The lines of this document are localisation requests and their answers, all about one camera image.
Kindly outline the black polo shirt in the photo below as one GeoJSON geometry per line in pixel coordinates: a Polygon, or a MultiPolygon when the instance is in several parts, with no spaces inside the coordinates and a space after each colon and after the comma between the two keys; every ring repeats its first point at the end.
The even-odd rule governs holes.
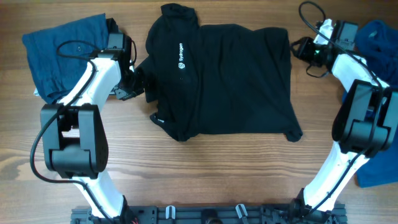
{"type": "Polygon", "coordinates": [[[144,75],[150,116],[176,141],[198,134],[283,134],[302,129],[290,100],[289,35],[280,27],[200,25],[193,8],[161,7],[149,30],[144,75]]]}

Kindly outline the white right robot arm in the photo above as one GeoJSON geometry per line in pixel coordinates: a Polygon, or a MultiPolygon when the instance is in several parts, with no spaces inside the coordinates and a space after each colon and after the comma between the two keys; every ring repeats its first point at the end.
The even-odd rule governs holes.
{"type": "Polygon", "coordinates": [[[389,148],[397,129],[397,90],[377,78],[365,59],[353,52],[357,24],[325,19],[311,28],[317,36],[296,41],[294,56],[310,66],[326,66],[343,85],[346,97],[333,123],[331,151],[302,190],[305,216],[332,210],[350,178],[389,148]]]}

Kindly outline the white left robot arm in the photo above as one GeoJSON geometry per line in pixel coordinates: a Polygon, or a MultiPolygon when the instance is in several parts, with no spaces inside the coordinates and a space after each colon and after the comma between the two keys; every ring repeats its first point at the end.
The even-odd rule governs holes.
{"type": "Polygon", "coordinates": [[[122,49],[94,50],[87,69],[72,91],[40,111],[44,161],[59,184],[73,184],[90,204],[93,223],[131,223],[133,214],[106,170],[109,147],[100,112],[110,93],[128,100],[143,93],[141,75],[131,54],[122,49]]]}

